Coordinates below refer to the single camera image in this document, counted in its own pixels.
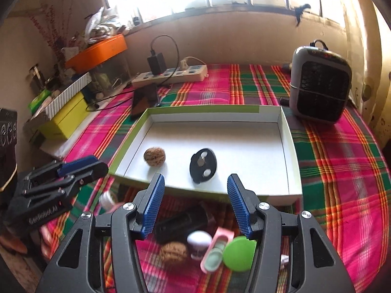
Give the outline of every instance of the walnut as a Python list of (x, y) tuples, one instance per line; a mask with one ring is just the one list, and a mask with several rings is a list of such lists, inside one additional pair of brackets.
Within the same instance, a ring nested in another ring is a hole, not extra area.
[(161, 166), (166, 160), (166, 153), (161, 147), (150, 147), (144, 153), (144, 160), (149, 166)]
[(180, 242), (169, 242), (160, 248), (159, 256), (165, 264), (178, 265), (187, 259), (187, 247)]

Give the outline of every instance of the tablecloth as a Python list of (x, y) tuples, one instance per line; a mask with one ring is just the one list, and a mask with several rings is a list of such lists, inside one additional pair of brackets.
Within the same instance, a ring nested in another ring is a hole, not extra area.
[[(278, 105), (279, 97), (289, 94), (288, 74), (280, 67), (260, 65), (209, 65), (209, 76), (202, 82), (175, 84), (161, 88), (162, 106), (246, 104)], [(116, 97), (109, 106), (130, 99)], [(89, 154), (110, 164), (121, 143), (132, 130), (131, 101), (102, 111), (87, 127), (69, 152), (66, 161)], [(284, 108), (294, 140), (303, 187), (304, 209), (309, 210), (326, 230), (341, 256), (357, 293), (362, 292), (384, 264), (389, 241), (391, 200), (390, 175), (374, 137), (358, 112), (348, 106), (333, 126), (300, 121)], [(52, 251), (85, 210), (102, 212), (100, 194), (116, 191), (118, 184), (107, 176), (81, 189), (70, 213), (48, 224), (54, 237)], [(127, 200), (136, 191), (128, 190)], [(193, 199), (165, 196), (158, 219), (186, 209)], [(219, 226), (239, 234), (229, 204), (210, 203)], [(106, 286), (114, 287), (110, 243), (104, 254)], [(248, 274), (235, 273), (221, 266), (205, 275), (199, 264), (190, 261), (182, 268), (164, 266), (158, 256), (159, 245), (152, 237), (137, 242), (141, 267), (150, 292), (243, 292)], [(283, 251), (287, 243), (283, 242)], [(286, 274), (282, 273), (278, 292)]]

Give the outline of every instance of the orange lid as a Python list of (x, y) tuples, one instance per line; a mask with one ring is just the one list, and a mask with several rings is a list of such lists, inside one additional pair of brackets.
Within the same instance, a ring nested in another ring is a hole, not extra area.
[(127, 49), (124, 36), (118, 34), (72, 57), (65, 62), (65, 68), (72, 68), (76, 73), (83, 74)]

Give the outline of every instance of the power outlet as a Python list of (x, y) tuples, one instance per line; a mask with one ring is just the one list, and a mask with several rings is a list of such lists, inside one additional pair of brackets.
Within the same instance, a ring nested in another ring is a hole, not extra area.
[[(151, 72), (142, 73), (133, 79), (132, 85), (134, 88), (140, 88), (152, 83), (159, 85), (164, 82), (164, 80), (166, 80), (174, 70), (175, 68), (169, 68), (161, 75), (152, 75)], [(201, 82), (207, 75), (208, 68), (206, 65), (189, 66), (189, 68), (186, 70), (177, 70), (165, 84), (169, 85), (183, 82)]]

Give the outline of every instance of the smartphone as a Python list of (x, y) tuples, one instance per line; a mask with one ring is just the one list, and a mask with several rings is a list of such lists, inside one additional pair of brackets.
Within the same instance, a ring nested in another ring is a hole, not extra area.
[(158, 106), (160, 106), (160, 99), (156, 84), (150, 84), (141, 88), (137, 88), (133, 93), (130, 119), (135, 120), (139, 118), (148, 108), (154, 108)]

